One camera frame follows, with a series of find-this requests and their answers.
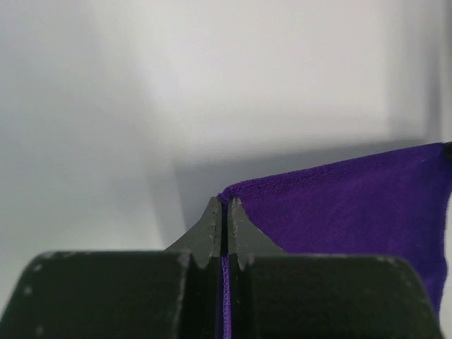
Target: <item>purple towel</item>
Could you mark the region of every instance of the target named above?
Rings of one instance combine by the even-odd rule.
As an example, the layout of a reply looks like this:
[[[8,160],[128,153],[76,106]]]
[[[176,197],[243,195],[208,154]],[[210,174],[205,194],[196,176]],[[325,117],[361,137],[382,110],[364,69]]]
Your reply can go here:
[[[406,148],[227,187],[255,226],[289,253],[388,254],[408,260],[434,310],[446,280],[444,230],[452,162],[444,145]],[[227,265],[224,276],[228,276]],[[224,303],[229,305],[225,281]],[[230,310],[224,314],[230,338]]]

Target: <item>fabric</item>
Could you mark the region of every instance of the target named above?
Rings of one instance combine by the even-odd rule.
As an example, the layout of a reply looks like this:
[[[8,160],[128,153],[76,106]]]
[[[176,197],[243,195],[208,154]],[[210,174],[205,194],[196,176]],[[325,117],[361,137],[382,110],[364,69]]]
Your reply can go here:
[[[225,206],[239,197],[250,221],[289,253],[406,259],[439,313],[452,189],[452,162],[443,148],[435,143],[252,179],[219,197]],[[230,312],[224,324],[230,328]]]

